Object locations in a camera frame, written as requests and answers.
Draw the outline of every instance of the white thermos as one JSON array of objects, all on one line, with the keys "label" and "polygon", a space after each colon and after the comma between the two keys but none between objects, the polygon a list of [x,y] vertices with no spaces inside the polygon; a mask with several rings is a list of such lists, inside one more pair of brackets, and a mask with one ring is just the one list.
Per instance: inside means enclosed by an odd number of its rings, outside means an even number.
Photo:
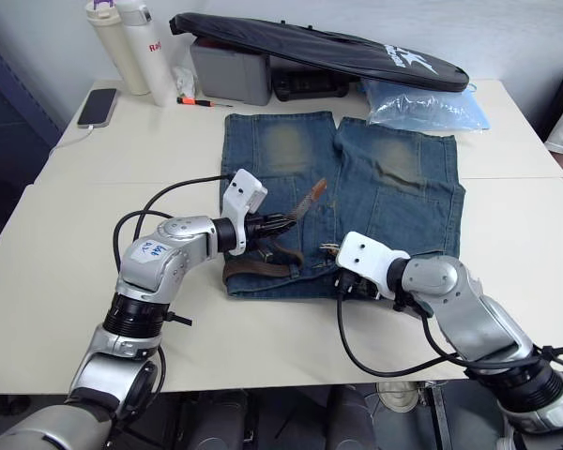
[{"label": "white thermos", "polygon": [[143,0],[117,0],[115,3],[136,60],[159,106],[175,105],[177,88],[162,52],[157,30]]},{"label": "white thermos", "polygon": [[148,85],[131,50],[113,1],[94,0],[85,5],[85,12],[129,91],[134,96],[147,94]]}]

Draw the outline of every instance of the jeans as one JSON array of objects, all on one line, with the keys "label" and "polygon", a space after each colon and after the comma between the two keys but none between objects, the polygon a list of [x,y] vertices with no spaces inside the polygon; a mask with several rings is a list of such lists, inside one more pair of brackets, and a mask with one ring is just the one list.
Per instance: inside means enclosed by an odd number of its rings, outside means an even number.
[{"label": "jeans", "polygon": [[[284,248],[299,249],[302,266],[289,277],[252,274],[227,280],[230,295],[249,298],[334,297],[333,255],[356,231],[414,254],[458,256],[464,189],[454,137],[367,126],[331,112],[228,115],[221,172],[244,168],[268,189],[259,213],[285,213],[321,178],[327,190],[289,232]],[[227,182],[221,183],[221,193]],[[239,258],[261,259],[253,251]]]}]

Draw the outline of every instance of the orange screwdriver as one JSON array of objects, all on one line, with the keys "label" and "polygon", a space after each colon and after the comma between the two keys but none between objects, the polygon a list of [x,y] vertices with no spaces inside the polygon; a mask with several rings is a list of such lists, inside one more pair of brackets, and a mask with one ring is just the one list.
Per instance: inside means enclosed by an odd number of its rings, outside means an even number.
[{"label": "orange screwdriver", "polygon": [[196,100],[194,98],[178,97],[177,103],[180,105],[196,105],[196,106],[207,106],[212,108],[214,106],[224,106],[225,108],[232,108],[233,105],[223,105],[222,103],[215,103],[209,100]]}]

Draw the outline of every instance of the black bag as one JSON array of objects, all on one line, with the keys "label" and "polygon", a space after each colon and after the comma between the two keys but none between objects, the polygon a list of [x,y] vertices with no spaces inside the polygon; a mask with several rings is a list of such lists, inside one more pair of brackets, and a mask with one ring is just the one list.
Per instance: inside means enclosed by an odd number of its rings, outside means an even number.
[{"label": "black bag", "polygon": [[169,24],[174,35],[192,33],[361,78],[450,92],[461,92],[469,83],[464,70],[451,63],[361,37],[193,12],[177,14]]}]

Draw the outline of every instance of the blue plastic bag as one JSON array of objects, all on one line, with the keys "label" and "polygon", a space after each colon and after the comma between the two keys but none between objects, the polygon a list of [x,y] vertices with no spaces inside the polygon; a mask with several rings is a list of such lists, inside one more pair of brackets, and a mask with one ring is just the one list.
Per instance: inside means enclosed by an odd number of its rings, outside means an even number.
[{"label": "blue plastic bag", "polygon": [[490,128],[474,98],[473,84],[463,92],[439,92],[392,82],[361,82],[371,106],[368,124],[413,131]]}]

